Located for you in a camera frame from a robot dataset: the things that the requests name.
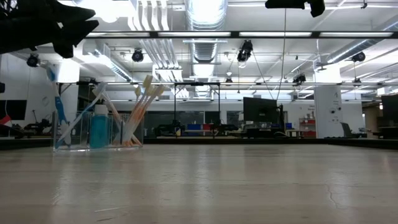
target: red object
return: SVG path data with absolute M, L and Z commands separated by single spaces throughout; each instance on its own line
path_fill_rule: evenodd
M 304 131 L 303 132 L 303 137 L 316 137 L 317 132 L 315 131 Z
M 304 121 L 301 122 L 302 124 L 315 124 L 315 120 L 314 119 L 306 119 Z
M 211 130 L 211 125 L 212 124 L 204 124 L 203 125 L 203 130 Z
M 7 116 L 3 117 L 3 119 L 0 120 L 0 124 L 11 127 L 12 124 L 11 124 L 10 116 L 7 115 Z

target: computer monitor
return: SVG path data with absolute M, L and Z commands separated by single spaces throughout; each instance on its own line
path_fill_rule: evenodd
M 381 96 L 383 117 L 398 123 L 398 95 Z
M 8 114 L 13 121 L 25 120 L 26 104 L 26 100 L 0 100 L 0 119 Z
M 278 123 L 277 101 L 261 98 L 243 98 L 245 121 Z

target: blue toothbrush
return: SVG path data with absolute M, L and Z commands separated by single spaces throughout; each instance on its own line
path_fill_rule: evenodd
M 69 125 L 69 127 L 65 130 L 65 132 L 61 135 L 60 139 L 58 140 L 58 142 L 55 145 L 55 148 L 57 149 L 59 146 L 62 145 L 62 142 L 65 141 L 67 142 L 67 136 L 70 137 L 70 131 L 72 131 L 72 129 L 75 127 L 75 125 L 81 120 L 81 118 L 83 117 L 83 115 L 89 110 L 91 109 L 95 103 L 101 98 L 102 93 L 105 91 L 106 89 L 106 83 L 100 83 L 98 85 L 98 96 L 90 103 L 90 105 L 88 105 L 80 114 L 79 116 L 77 116 L 77 118 Z
M 53 87 L 54 95 L 55 95 L 55 107 L 58 111 L 58 123 L 61 126 L 61 134 L 64 134 L 66 132 L 66 130 L 69 128 L 69 124 L 68 124 L 67 117 L 65 116 L 65 112 L 63 110 L 63 104 L 62 104 L 60 95 L 58 93 L 57 84 L 55 83 L 55 73 L 51 70 L 50 67 L 47 67 L 47 76 L 50 79 L 50 81 L 52 82 L 52 87 Z M 70 144 L 71 144 L 70 134 L 68 134 L 65 137 L 65 143 L 68 146 L 70 146 Z

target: clear acrylic holder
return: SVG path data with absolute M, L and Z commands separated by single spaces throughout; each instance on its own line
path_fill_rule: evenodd
M 79 113 L 77 114 L 66 114 L 66 117 L 68 119 L 73 118 L 75 119 Z M 67 146 L 65 142 L 62 143 L 61 146 L 56 148 L 56 143 L 61 137 L 61 129 L 60 125 L 58 123 L 58 113 L 55 111 L 53 112 L 53 121 L 52 121 L 52 130 L 57 130 L 57 131 L 52 131 L 52 141 L 51 141 L 51 147 L 53 149 L 53 152 L 58 152 L 58 151 L 100 151 L 100 150 L 107 150 L 107 149 L 135 149 L 140 146 L 137 142 L 133 142 L 133 146 L 123 146 L 123 136 L 119 134 L 120 132 L 123 132 L 126 123 L 129 119 L 130 114 L 119 114 L 121 119 L 124 121 L 122 124 L 120 124 L 120 129 L 119 126 L 116 123 L 116 120 L 114 119 L 112 114 L 107 115 L 109 123 L 108 123 L 108 137 L 109 137 L 109 144 L 105 147 L 102 148 L 91 148 L 90 147 L 90 134 L 91 134 L 91 120 L 94 116 L 92 112 L 87 112 L 85 113 L 81 120 L 77 122 L 75 127 L 72 129 L 70 135 L 71 135 L 71 145 Z M 141 120 L 140 124 L 136 128 L 134 132 L 135 137 L 137 138 L 138 141 L 140 141 L 141 144 L 144 143 L 144 119 Z

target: wooden floor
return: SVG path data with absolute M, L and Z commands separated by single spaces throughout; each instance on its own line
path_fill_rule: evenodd
M 0 151 L 0 223 L 397 223 L 398 153 L 328 145 Z

